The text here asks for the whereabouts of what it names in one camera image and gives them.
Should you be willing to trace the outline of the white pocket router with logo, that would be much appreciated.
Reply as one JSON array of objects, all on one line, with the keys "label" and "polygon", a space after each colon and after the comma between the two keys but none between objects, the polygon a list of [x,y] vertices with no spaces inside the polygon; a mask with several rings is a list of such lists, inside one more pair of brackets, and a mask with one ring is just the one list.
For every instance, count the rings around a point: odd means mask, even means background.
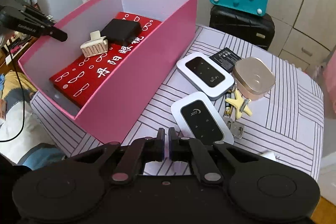
[{"label": "white pocket router with logo", "polygon": [[199,139],[204,145],[216,141],[234,143],[223,118],[203,92],[195,92],[174,102],[171,114],[184,137]]}]

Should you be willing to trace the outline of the pale starfish ornament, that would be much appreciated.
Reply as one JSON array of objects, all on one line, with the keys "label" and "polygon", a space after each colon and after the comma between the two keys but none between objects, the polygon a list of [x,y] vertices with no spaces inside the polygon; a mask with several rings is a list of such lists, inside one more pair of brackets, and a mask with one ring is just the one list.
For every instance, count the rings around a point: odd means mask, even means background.
[{"label": "pale starfish ornament", "polygon": [[226,98],[226,102],[236,109],[236,119],[240,119],[243,113],[252,116],[252,111],[249,108],[251,100],[244,99],[237,89],[234,91],[234,95],[234,98]]}]

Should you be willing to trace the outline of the white pocket wifi router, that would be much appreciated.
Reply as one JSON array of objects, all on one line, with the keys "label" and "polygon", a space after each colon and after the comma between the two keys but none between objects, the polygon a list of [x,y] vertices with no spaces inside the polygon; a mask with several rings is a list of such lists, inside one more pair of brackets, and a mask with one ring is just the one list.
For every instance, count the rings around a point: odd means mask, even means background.
[{"label": "white pocket wifi router", "polygon": [[215,101],[235,84],[234,78],[201,52],[194,52],[177,62],[177,69],[195,88]]}]

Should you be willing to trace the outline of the rose gold rounded case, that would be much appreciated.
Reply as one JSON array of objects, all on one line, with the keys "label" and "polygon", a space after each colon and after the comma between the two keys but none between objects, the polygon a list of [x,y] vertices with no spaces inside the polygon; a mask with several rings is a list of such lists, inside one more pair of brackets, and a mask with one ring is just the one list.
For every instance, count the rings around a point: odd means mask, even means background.
[{"label": "rose gold rounded case", "polygon": [[248,57],[236,62],[233,75],[241,94],[252,101],[259,100],[275,85],[272,71],[258,58]]}]

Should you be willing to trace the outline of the black phone battery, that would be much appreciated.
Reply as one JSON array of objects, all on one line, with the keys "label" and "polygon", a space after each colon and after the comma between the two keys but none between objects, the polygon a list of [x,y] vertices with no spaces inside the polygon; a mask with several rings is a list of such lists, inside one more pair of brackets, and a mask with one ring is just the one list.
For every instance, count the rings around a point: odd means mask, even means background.
[{"label": "black phone battery", "polygon": [[223,50],[212,55],[210,59],[222,67],[225,71],[231,73],[235,67],[235,64],[241,60],[241,57],[239,57],[229,48],[224,48]]}]

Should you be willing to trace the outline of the pink cardboard storage box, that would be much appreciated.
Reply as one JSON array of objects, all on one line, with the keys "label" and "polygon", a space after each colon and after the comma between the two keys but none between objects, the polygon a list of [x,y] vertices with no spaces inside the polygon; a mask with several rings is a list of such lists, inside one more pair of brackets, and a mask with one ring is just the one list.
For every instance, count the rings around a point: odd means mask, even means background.
[{"label": "pink cardboard storage box", "polygon": [[[57,91],[50,77],[80,55],[80,44],[120,11],[160,24],[124,57],[83,107]],[[39,38],[19,59],[23,73],[46,99],[103,143],[122,141],[195,35],[197,0],[89,0],[56,27],[68,38]]]}]

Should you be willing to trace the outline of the cream plastic hair claw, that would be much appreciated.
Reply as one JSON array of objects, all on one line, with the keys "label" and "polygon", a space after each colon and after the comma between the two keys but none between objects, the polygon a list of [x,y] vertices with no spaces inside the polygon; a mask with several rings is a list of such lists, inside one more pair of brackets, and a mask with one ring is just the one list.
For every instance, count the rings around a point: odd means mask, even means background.
[{"label": "cream plastic hair claw", "polygon": [[106,36],[101,36],[100,31],[91,32],[90,38],[90,41],[87,41],[80,46],[85,58],[108,52],[108,40],[106,39]]}]

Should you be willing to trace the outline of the red glasses-print flat box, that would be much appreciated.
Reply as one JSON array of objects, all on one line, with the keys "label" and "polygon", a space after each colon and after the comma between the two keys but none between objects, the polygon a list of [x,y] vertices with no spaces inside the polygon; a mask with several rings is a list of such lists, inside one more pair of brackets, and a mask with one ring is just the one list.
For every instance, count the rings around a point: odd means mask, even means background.
[{"label": "red glasses-print flat box", "polygon": [[79,108],[86,104],[123,59],[161,24],[159,20],[126,12],[119,12],[115,19],[138,23],[141,31],[125,43],[110,40],[108,52],[93,57],[81,55],[50,77],[54,88]]}]

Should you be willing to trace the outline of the black rectangular case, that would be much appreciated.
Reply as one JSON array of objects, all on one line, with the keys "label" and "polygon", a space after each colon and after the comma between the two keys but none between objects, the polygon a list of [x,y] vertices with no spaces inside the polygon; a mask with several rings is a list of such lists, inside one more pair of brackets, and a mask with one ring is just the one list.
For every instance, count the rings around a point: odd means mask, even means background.
[{"label": "black rectangular case", "polygon": [[138,22],[112,19],[100,32],[101,36],[105,36],[108,43],[120,46],[129,46],[131,42],[142,31]]}]

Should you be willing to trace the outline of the striped white tablecloth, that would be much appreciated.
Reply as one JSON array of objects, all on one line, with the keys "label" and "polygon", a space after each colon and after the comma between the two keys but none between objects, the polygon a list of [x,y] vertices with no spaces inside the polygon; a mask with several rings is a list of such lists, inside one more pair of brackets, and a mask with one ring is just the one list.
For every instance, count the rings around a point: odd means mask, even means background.
[{"label": "striped white tablecloth", "polygon": [[[183,55],[201,52],[210,56],[226,47],[240,57],[261,59],[276,77],[274,87],[250,103],[252,116],[243,114],[240,118],[244,133],[235,145],[253,153],[272,151],[280,163],[317,178],[324,126],[321,88],[293,65],[244,40],[208,27],[195,26],[194,38]],[[195,88],[174,65],[120,142],[128,145],[135,139],[155,135],[159,128],[177,128],[171,105],[193,92]],[[77,155],[102,143],[63,115],[40,91],[33,99],[33,108],[67,155]]]}]

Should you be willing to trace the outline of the black suitcase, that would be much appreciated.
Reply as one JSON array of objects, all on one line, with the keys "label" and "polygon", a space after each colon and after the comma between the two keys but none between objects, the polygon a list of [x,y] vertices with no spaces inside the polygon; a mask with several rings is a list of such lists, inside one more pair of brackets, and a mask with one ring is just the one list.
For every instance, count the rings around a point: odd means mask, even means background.
[{"label": "black suitcase", "polygon": [[270,15],[257,16],[217,5],[211,8],[209,26],[266,51],[275,34],[275,25]]}]

